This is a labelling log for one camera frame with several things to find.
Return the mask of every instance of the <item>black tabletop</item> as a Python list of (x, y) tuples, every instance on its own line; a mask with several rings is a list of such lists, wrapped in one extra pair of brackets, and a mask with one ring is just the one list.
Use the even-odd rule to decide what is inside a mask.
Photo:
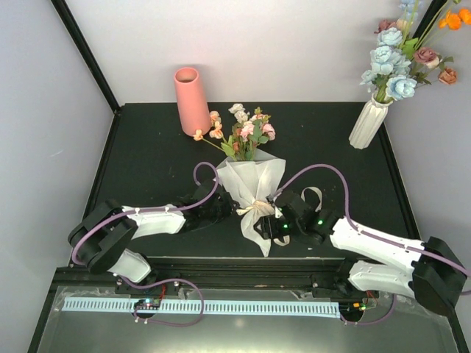
[[(231, 103), (209, 104), (218, 110), (225, 131), (234, 117)], [(337, 167), (350, 187), (350, 212), (356, 221), (381, 231), (408, 237), (380, 138), (364, 150), (348, 141), (362, 103), (245, 103), (253, 111), (261, 106), (272, 116), (277, 135), (263, 150), (286, 160), (282, 184), (307, 165), (327, 163)], [(148, 207), (166, 204), (192, 193), (194, 166), (201, 161), (219, 164), (225, 155), (205, 142), (183, 134), (176, 104), (126, 104), (111, 132), (110, 148), (102, 163), (92, 204), (116, 199), (123, 205)], [(201, 178), (212, 177), (202, 168)], [(316, 186), (325, 208), (343, 212), (344, 190), (329, 170), (309, 171), (291, 189), (300, 192)], [(133, 240), (130, 249), (150, 257), (262, 257), (261, 250), (241, 234), (240, 217), (179, 235), (153, 235)], [(272, 245), (270, 257), (343, 257), (329, 245), (309, 248), (291, 242)]]

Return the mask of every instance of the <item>blue flower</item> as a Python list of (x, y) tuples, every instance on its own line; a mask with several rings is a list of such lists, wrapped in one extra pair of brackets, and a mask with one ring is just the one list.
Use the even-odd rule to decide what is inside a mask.
[[(422, 6), (423, 6), (424, 2), (423, 1), (419, 1), (419, 4), (417, 5), (417, 9), (422, 9)], [(412, 1), (402, 1), (402, 4), (399, 5), (399, 8), (402, 10), (402, 11), (407, 11), (408, 13), (412, 13), (414, 11), (414, 7), (415, 7), (415, 0), (412, 0)]]
[(404, 15), (400, 16), (400, 19), (409, 22), (412, 18), (412, 22), (414, 22), (417, 20), (417, 17), (419, 17), (418, 13), (414, 13), (414, 17), (412, 17), (412, 13), (405, 13)]
[(394, 67), (392, 73), (394, 75), (408, 75), (411, 68), (409, 67), (412, 62), (403, 55), (400, 49), (394, 49), (388, 60)]
[(389, 46), (379, 46), (369, 53), (371, 56), (371, 69), (374, 74), (388, 75), (394, 66), (389, 62), (392, 49)]
[(386, 94), (395, 101), (414, 96), (417, 81), (408, 79), (407, 76), (400, 75), (391, 77), (386, 83)]
[(371, 92), (371, 87), (374, 85), (373, 80), (376, 79), (376, 74), (371, 70), (366, 70), (361, 75), (360, 85), (366, 85), (368, 87), (368, 92)]
[(403, 34), (397, 28), (390, 28), (378, 35), (378, 46), (396, 46), (403, 41)]
[(407, 76), (409, 75), (409, 72), (411, 72), (411, 68), (409, 68), (408, 66), (406, 66), (405, 68), (397, 67), (394, 68), (394, 70), (392, 71), (392, 73), (396, 76)]

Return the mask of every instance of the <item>ribbed white vase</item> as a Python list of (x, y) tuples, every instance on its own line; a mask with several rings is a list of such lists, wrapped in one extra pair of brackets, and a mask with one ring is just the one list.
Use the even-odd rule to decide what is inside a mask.
[(388, 114), (388, 107), (391, 104), (392, 101), (386, 104), (378, 103), (375, 100), (375, 94), (373, 94), (363, 107), (355, 127), (353, 127), (352, 133), (348, 138), (350, 145), (356, 149), (368, 147)]

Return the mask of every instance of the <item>pink flower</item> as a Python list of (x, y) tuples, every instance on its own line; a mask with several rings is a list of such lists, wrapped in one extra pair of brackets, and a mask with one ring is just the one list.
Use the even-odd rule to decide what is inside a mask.
[(254, 125), (250, 122), (250, 124), (246, 124), (241, 131), (241, 136), (244, 142), (247, 142), (249, 139), (249, 135), (253, 135), (253, 128)]
[(270, 139), (270, 141), (275, 139), (275, 129), (273, 129), (271, 124), (264, 124), (262, 127), (262, 132), (268, 135), (268, 139)]
[(390, 21), (390, 20), (382, 20), (378, 24), (378, 30), (375, 32), (375, 34), (377, 35), (378, 33), (382, 32), (382, 31), (386, 31), (387, 29), (390, 29), (392, 27), (397, 28), (396, 22)]
[(439, 64), (439, 57), (436, 51), (423, 46), (414, 53), (414, 59), (419, 64), (430, 65), (430, 68), (435, 68)]

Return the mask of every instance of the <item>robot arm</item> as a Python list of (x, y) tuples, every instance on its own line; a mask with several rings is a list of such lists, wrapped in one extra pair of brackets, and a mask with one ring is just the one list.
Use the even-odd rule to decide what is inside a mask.
[(337, 249), (355, 252), (381, 263), (361, 260), (352, 265), (348, 282), (357, 290), (383, 290), (409, 296), (440, 315), (448, 315), (454, 310), (466, 275), (432, 257), (407, 250), (408, 247), (425, 250), (462, 266), (443, 240), (431, 237), (424, 243), (404, 239), (353, 221), (354, 229), (345, 216), (329, 210), (316, 212), (315, 207), (289, 190), (275, 199), (275, 207), (279, 218), (263, 221), (272, 222), (272, 236), (290, 234), (295, 240), (311, 242), (312, 245), (329, 239)]
[(199, 207), (185, 211), (170, 211), (195, 204), (203, 200), (213, 189), (214, 182), (203, 182), (193, 195), (165, 206), (165, 212), (144, 212), (134, 207), (121, 206), (114, 200), (100, 204), (68, 236), (68, 242), (75, 247), (97, 224), (113, 215), (135, 210), (98, 230), (87, 239), (77, 254), (92, 274), (106, 271), (118, 274), (139, 283), (151, 272), (150, 265), (141, 254), (127, 249), (132, 239), (161, 233), (176, 234), (189, 232), (204, 223), (219, 222), (233, 213), (237, 204), (229, 193), (218, 185), (216, 192)]

